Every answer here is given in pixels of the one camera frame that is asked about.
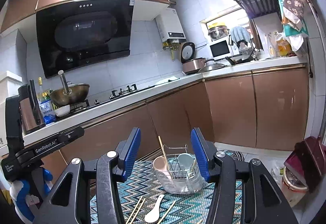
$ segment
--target blue gripper pad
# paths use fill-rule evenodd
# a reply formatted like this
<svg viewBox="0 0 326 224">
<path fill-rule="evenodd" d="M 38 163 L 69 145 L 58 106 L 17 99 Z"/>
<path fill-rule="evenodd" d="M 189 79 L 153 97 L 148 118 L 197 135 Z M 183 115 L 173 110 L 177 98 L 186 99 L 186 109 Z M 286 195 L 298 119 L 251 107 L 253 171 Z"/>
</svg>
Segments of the blue gripper pad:
<svg viewBox="0 0 326 224">
<path fill-rule="evenodd" d="M 204 151 L 204 148 L 202 146 L 202 143 L 200 142 L 200 139 L 199 139 L 200 136 L 204 139 L 199 128 L 194 128 L 191 131 L 191 145 L 195 152 L 195 156 L 197 159 L 197 164 L 198 164 L 200 174 L 205 179 L 205 181 L 209 183 L 210 174 L 208 171 L 208 169 L 209 169 L 208 168 L 208 159 L 207 159 L 206 153 Z"/>
<path fill-rule="evenodd" d="M 130 144 L 127 154 L 125 155 L 124 162 L 123 162 L 123 173 L 122 173 L 123 181 L 126 181 L 128 177 L 131 175 L 132 168 L 134 166 L 136 156 L 138 153 L 138 149 L 141 144 L 141 130 L 138 127 L 134 127 L 129 135 L 129 138 L 127 139 L 126 145 L 128 144 L 130 137 L 133 137 L 133 140 Z"/>
</svg>

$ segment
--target white microwave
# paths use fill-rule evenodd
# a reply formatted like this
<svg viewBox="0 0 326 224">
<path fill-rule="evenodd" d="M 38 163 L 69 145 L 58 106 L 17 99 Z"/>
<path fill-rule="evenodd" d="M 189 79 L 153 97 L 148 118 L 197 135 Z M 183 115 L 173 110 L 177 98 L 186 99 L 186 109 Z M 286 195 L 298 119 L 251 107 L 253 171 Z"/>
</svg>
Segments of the white microwave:
<svg viewBox="0 0 326 224">
<path fill-rule="evenodd" d="M 229 45 L 229 36 L 217 39 L 209 44 L 215 60 L 239 54 L 238 47 Z"/>
</svg>

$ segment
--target white bowl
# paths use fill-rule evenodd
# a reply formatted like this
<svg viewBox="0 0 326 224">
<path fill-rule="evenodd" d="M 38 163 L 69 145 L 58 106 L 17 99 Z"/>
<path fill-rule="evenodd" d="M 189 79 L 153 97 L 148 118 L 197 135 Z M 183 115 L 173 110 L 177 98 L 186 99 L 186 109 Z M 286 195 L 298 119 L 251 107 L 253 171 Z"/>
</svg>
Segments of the white bowl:
<svg viewBox="0 0 326 224">
<path fill-rule="evenodd" d="M 70 113 L 70 105 L 62 106 L 54 111 L 57 116 L 59 116 L 59 117 L 64 116 L 64 115 Z"/>
</svg>

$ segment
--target baseboard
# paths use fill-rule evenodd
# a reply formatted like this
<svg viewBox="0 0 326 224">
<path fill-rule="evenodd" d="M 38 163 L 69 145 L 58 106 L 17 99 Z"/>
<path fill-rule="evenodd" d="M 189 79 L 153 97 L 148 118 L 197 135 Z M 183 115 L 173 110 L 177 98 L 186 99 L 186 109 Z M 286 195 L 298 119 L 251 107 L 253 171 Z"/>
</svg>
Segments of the baseboard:
<svg viewBox="0 0 326 224">
<path fill-rule="evenodd" d="M 225 143 L 214 143 L 215 147 L 218 150 L 233 150 L 233 151 L 240 151 L 242 153 L 250 153 L 250 154 L 257 154 L 257 155 L 264 155 L 264 156 L 271 156 L 271 157 L 280 157 L 280 158 L 287 158 L 292 151 L 282 151 L 282 150 L 266 150 L 266 149 L 256 149 L 250 147 L 243 147 Z"/>
</svg>

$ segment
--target zigzag patterned mat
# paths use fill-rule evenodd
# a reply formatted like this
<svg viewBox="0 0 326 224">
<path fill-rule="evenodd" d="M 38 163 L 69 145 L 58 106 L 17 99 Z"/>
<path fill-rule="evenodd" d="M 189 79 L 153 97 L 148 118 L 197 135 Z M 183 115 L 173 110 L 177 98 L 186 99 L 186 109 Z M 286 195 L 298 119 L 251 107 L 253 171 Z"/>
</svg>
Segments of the zigzag patterned mat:
<svg viewBox="0 0 326 224">
<path fill-rule="evenodd" d="M 233 159 L 244 161 L 241 152 L 224 150 Z M 174 195 L 164 191 L 156 179 L 151 161 L 135 162 L 132 174 L 125 183 L 118 183 L 119 197 L 125 220 L 134 209 L 139 197 L 143 195 L 146 201 L 134 220 L 134 224 L 145 224 L 145 215 L 152 210 L 160 194 L 165 194 L 160 205 L 160 218 L 176 200 L 176 204 L 164 218 L 162 224 L 190 224 L 203 219 L 206 222 L 215 184 L 207 184 L 200 192 L 194 195 Z M 242 181 L 236 181 L 236 194 L 233 224 L 240 223 L 242 204 Z M 98 224 L 96 196 L 91 201 L 91 223 Z"/>
</svg>

